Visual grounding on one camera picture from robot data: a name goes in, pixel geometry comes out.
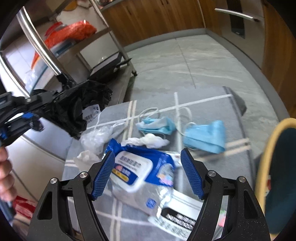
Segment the red package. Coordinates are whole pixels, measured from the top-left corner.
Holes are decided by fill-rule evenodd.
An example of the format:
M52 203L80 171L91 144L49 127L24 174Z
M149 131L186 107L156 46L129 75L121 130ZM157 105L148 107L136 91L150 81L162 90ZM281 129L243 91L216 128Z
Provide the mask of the red package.
M12 206L17 214L25 216L26 218L31 220L33 213L35 212L37 203L17 196L16 199L13 201Z
M53 27L56 27L56 24L50 27L46 33L50 32L50 30ZM92 26L88 21L83 20L83 21L79 21L77 23L68 25L61 30L53 31L52 33L50 33L50 35L47 37L47 39L44 42L46 46L50 49L67 39L74 39L74 40L81 41L83 39L89 38L91 35L95 33L96 33L96 28ZM35 52L32 65L31 65L32 69L34 68L34 65L37 62L38 58L39 58L39 54Z

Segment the human hand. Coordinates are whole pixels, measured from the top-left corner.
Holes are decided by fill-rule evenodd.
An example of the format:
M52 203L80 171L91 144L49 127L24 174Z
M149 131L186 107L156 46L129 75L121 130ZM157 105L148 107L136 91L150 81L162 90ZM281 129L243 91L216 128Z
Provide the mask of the human hand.
M17 190L13 186L14 177L10 174L12 165L7 160L8 154L4 147L0 147L0 198L3 201L13 201L17 196Z

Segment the surgical mask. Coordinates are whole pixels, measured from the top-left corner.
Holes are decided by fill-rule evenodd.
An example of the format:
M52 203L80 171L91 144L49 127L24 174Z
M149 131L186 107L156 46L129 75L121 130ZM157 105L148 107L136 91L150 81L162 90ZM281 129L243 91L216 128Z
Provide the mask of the surgical mask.
M142 119L142 116L144 116L149 110L155 111L149 113L145 119ZM158 114L158 118L150 118L150 116L154 114ZM159 115L160 113L158 108L149 108L142 111L138 117L138 123L136 124L136 127L144 135L147 133L171 135L176 130L174 122L169 117L164 116L160 118Z
M189 120L192 120L191 111L188 111ZM200 149L211 153L219 154L225 151L225 127L221 120L213 121L209 125L197 125L194 122L189 122L185 126L185 132L182 133L183 144L189 149Z

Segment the white tissue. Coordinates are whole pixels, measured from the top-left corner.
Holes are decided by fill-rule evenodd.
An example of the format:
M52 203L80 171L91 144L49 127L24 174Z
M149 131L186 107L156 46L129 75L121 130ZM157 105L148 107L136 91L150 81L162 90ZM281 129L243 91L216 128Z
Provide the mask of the white tissue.
M74 157L74 162L81 172L88 172L94 163L101 161L97 155L88 150L81 152L78 157Z
M127 144L135 146L145 145L149 149L158 149L163 146L167 146L169 143L169 140L162 139L161 137L158 137L152 133L148 133L141 138L128 138L127 140L121 142L121 146L126 146Z

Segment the cabinet handle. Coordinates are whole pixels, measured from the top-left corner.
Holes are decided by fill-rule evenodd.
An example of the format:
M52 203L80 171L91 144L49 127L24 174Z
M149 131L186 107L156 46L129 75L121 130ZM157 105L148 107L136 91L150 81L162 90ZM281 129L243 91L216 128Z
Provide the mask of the cabinet handle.
M254 22L260 22L259 19L257 19L254 16L250 16L241 12L236 12L236 11L232 11L232 10L228 10L228 9L223 9L223 8L215 8L216 12L222 12L222 13L226 13L226 14L230 14L230 15L234 15L234 16L238 16L250 21L254 21Z
M126 6L126 10L128 11L128 13L131 15L130 10L128 9L128 6Z

